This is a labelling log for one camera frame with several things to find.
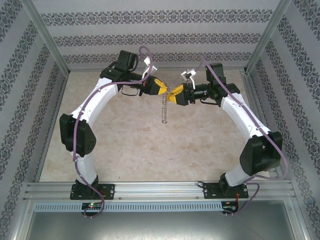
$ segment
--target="enclosure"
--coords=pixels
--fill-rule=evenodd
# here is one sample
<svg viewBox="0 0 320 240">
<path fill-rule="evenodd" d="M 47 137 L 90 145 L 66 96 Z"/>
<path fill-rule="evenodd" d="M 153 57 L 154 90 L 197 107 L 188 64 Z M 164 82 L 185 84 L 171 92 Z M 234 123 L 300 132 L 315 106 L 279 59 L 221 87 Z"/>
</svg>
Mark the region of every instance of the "enclosure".
<svg viewBox="0 0 320 240">
<path fill-rule="evenodd" d="M 2 0 L 0 239 L 234 239 L 240 231 L 240 239 L 320 239 L 319 3 Z M 92 128 L 94 168 L 115 184 L 114 199 L 108 213 L 82 219 L 86 201 L 70 200 L 78 174 L 59 118 L 82 104 L 121 50 L 142 45 L 152 75 L 171 91 L 200 55 L 222 63 L 227 83 L 282 135 L 286 180 L 254 179 L 252 204 L 225 218 L 222 201 L 205 199 L 197 182 L 239 164 L 246 141 L 230 116 L 216 105 L 168 102 L 164 124 L 162 95 L 119 92 Z M 135 72 L 145 67 L 139 61 Z M 207 83 L 205 66 L 194 80 Z M 265 175 L 283 172 L 281 164 Z M 247 190 L 252 197 L 256 187 Z"/>
</svg>

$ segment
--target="white bracket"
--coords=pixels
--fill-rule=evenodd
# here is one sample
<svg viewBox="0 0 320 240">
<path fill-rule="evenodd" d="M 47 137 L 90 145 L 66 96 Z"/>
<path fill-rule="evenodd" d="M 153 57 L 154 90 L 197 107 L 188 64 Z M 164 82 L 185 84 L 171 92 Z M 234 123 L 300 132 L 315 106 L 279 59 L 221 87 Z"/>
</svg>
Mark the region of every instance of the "white bracket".
<svg viewBox="0 0 320 240">
<path fill-rule="evenodd" d="M 143 72 L 143 74 L 142 74 L 142 78 L 144 78 L 145 77 L 145 75 L 147 75 L 147 73 L 149 72 L 149 68 L 150 68 L 150 57 L 146 57 L 144 60 L 144 63 L 146 64 L 146 68 L 144 69 L 144 72 Z M 158 69 L 153 65 L 152 66 L 152 69 L 151 69 L 151 72 L 150 72 L 150 75 L 153 73 L 153 72 L 155 72 L 155 71 L 157 71 Z"/>
<path fill-rule="evenodd" d="M 182 78 L 188 82 L 189 80 L 192 81 L 192 87 L 193 89 L 196 89 L 196 84 L 195 84 L 195 80 L 193 79 L 193 76 L 196 75 L 196 71 L 194 69 L 191 70 L 187 70 L 184 71 L 183 73 L 181 73 Z"/>
</svg>

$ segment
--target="black mounting base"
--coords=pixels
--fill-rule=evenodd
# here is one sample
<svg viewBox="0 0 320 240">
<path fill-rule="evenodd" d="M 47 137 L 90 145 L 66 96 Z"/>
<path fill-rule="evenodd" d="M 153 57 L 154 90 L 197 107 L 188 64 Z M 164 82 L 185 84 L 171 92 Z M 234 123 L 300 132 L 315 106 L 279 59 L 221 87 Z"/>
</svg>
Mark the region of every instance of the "black mounting base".
<svg viewBox="0 0 320 240">
<path fill-rule="evenodd" d="M 100 184 L 97 176 L 91 185 L 103 195 L 103 198 L 105 200 L 114 199 L 114 195 L 115 195 L 114 184 Z M 101 197 L 95 191 L 93 191 L 90 187 L 76 180 L 75 184 L 73 184 L 71 188 L 70 199 L 71 200 L 100 200 Z"/>
<path fill-rule="evenodd" d="M 223 192 L 218 182 L 199 182 L 198 186 L 203 188 L 204 199 L 247 199 L 248 189 L 245 184 L 230 187 L 228 191 Z"/>
</svg>

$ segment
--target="black cable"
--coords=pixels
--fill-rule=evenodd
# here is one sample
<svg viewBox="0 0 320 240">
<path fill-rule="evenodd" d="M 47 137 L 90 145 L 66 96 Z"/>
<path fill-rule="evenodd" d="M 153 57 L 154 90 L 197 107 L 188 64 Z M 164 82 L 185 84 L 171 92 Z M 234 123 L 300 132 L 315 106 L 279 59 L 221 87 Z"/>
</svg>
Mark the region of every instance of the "black cable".
<svg viewBox="0 0 320 240">
<path fill-rule="evenodd" d="M 137 69 L 137 66 L 138 66 L 138 62 L 139 62 L 139 59 L 138 59 L 138 55 L 135 55 L 135 66 L 132 70 L 128 70 L 129 72 L 133 72 Z"/>
<path fill-rule="evenodd" d="M 198 182 L 197 182 L 197 185 L 198 185 L 199 188 L 202 188 L 202 189 L 203 189 L 205 183 L 204 183 L 203 181 L 198 181 Z"/>
<path fill-rule="evenodd" d="M 138 93 L 139 93 L 139 90 L 137 89 L 136 90 L 136 94 L 134 95 L 134 94 L 127 94 L 127 93 L 124 93 L 123 92 L 123 89 L 124 89 L 124 86 L 122 86 L 122 88 L 121 88 L 121 93 L 123 94 L 123 95 L 125 95 L 125 96 L 128 96 L 128 97 L 134 97 L 134 96 L 137 96 L 138 95 Z"/>
<path fill-rule="evenodd" d="M 116 63 L 117 63 L 117 62 L 114 61 L 113 63 L 111 63 L 111 64 L 108 66 L 108 68 L 112 68 Z"/>
<path fill-rule="evenodd" d="M 218 105 L 217 103 L 214 103 L 214 102 L 205 102 L 205 101 L 203 101 L 202 99 L 200 99 L 200 102 L 201 102 L 202 104 Z"/>
</svg>

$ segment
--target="floral wall pattern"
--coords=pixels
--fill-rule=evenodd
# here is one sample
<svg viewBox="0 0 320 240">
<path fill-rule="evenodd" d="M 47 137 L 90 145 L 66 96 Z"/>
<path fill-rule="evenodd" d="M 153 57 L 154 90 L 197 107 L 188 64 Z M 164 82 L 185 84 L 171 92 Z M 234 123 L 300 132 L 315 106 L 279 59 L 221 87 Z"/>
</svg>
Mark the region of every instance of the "floral wall pattern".
<svg viewBox="0 0 320 240">
<path fill-rule="evenodd" d="M 199 54 L 245 67 L 278 2 L 34 1 L 71 70 L 103 69 L 120 50 L 136 53 L 140 45 L 159 67 L 196 67 Z"/>
<path fill-rule="evenodd" d="M 311 239 L 320 239 L 320 8 L 293 0 L 251 74 L 265 121 L 283 151 Z"/>
<path fill-rule="evenodd" d="M 0 239 L 38 172 L 65 76 L 19 1 L 0 1 Z"/>
</svg>

